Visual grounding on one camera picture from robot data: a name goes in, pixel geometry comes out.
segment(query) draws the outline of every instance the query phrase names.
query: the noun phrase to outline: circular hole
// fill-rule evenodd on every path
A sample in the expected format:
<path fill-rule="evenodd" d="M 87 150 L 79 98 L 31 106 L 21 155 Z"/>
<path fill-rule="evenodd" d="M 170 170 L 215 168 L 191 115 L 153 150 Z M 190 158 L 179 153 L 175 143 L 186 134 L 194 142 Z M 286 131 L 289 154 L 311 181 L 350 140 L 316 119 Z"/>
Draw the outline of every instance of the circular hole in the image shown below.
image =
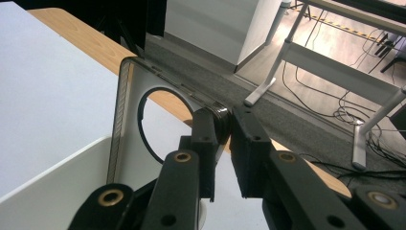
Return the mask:
<path fill-rule="evenodd" d="M 117 193 L 111 193 L 111 194 L 107 194 L 107 195 L 103 198 L 103 200 L 104 200 L 105 202 L 111 202 L 111 201 L 117 199 L 117 197 L 119 197 L 119 195 L 118 195 Z"/>
<path fill-rule="evenodd" d="M 382 194 L 380 192 L 368 192 L 367 196 L 370 198 L 372 202 L 379 205 L 385 209 L 397 209 L 398 204 L 397 202 L 390 197 L 389 195 Z"/>
<path fill-rule="evenodd" d="M 391 201 L 387 197 L 385 197 L 383 195 L 374 195 L 373 198 L 376 201 L 381 202 L 383 204 L 390 204 L 391 203 Z"/>
<path fill-rule="evenodd" d="M 286 153 L 286 152 L 281 152 L 279 154 L 279 158 L 288 163 L 292 163 L 292 162 L 296 161 L 296 158 L 294 155 L 292 155 L 291 153 Z"/>
<path fill-rule="evenodd" d="M 161 218 L 161 223 L 164 226 L 172 226 L 176 222 L 176 217 L 174 215 L 165 215 Z"/>
<path fill-rule="evenodd" d="M 187 161 L 189 161 L 190 159 L 191 159 L 192 157 L 191 157 L 191 155 L 190 154 L 188 154 L 188 153 L 177 153 L 176 155 L 175 155 L 175 160 L 177 161 L 177 162 L 187 162 Z"/>
<path fill-rule="evenodd" d="M 192 114 L 186 104 L 167 89 L 153 89 L 140 102 L 138 124 L 151 155 L 163 163 L 179 148 L 181 136 L 192 135 Z"/>
<path fill-rule="evenodd" d="M 107 190 L 99 195 L 98 202 L 101 206 L 108 207 L 116 205 L 124 198 L 124 193 L 118 189 Z"/>
<path fill-rule="evenodd" d="M 337 228 L 344 228 L 345 226 L 344 222 L 340 218 L 337 218 L 335 216 L 328 216 L 327 221 L 329 224 Z"/>

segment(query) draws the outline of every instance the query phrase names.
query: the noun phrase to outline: metal table frame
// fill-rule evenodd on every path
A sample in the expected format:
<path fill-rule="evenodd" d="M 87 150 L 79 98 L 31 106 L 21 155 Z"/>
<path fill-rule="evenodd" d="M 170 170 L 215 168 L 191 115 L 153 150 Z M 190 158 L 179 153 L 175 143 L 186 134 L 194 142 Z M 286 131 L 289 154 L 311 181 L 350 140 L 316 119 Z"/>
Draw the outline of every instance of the metal table frame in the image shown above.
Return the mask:
<path fill-rule="evenodd" d="M 397 35 L 406 35 L 406 27 L 401 23 L 388 21 L 383 17 L 365 13 L 332 1 L 303 0 L 303 2 L 304 5 L 298 18 L 293 24 L 289 35 L 285 39 L 266 80 L 244 100 L 244 103 L 247 106 L 253 106 L 255 104 L 255 102 L 275 82 L 275 73 L 282 61 L 285 60 L 309 73 L 319 76 L 320 78 L 348 89 L 352 93 L 381 105 L 378 111 L 376 111 L 366 123 L 354 127 L 352 165 L 358 170 L 365 170 L 367 133 L 406 98 L 406 85 L 397 87 L 353 69 L 329 57 L 317 54 L 316 52 L 293 42 L 293 36 L 296 33 L 309 5 L 343 15 L 347 18 L 375 26 Z"/>

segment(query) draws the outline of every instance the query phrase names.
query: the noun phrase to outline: white wall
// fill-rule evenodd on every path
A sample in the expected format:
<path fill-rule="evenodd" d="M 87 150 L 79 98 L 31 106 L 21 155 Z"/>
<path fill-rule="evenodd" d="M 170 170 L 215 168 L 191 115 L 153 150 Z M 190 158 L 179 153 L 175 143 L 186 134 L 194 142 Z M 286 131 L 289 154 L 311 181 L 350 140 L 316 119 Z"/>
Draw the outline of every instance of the white wall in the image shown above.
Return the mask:
<path fill-rule="evenodd" d="M 264 43 L 281 0 L 168 0 L 165 31 L 238 65 Z"/>
<path fill-rule="evenodd" d="M 282 0 L 259 0 L 244 45 L 238 58 L 238 64 L 262 45 L 272 26 Z"/>

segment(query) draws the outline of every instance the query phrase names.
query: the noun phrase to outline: wooden tabletop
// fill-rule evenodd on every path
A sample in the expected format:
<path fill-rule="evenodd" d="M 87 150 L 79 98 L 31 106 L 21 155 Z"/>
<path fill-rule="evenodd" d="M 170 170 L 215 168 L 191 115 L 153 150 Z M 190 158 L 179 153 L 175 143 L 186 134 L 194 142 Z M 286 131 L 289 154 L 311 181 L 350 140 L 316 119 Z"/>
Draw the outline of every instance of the wooden tabletop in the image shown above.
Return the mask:
<path fill-rule="evenodd" d="M 117 76 L 119 75 L 122 60 L 126 57 L 135 57 L 126 48 L 78 20 L 67 11 L 49 8 L 31 10 L 29 13 Z M 153 95 L 151 99 L 182 121 L 192 118 L 183 103 L 169 93 L 160 92 Z M 277 150 L 287 150 L 287 148 L 274 141 L 273 144 Z M 310 163 L 309 166 L 325 181 L 330 189 L 345 196 L 350 196 L 350 191 L 341 181 Z"/>

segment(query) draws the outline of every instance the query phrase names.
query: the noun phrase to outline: round cutout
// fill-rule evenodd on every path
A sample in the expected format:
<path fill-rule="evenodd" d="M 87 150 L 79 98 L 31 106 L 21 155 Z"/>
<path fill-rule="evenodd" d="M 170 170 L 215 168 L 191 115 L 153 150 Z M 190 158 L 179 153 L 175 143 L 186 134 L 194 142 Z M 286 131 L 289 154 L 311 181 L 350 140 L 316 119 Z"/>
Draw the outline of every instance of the round cutout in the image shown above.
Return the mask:
<path fill-rule="evenodd" d="M 153 89 L 140 101 L 138 125 L 144 144 L 160 163 L 178 150 L 181 136 L 192 135 L 192 109 L 175 92 Z"/>

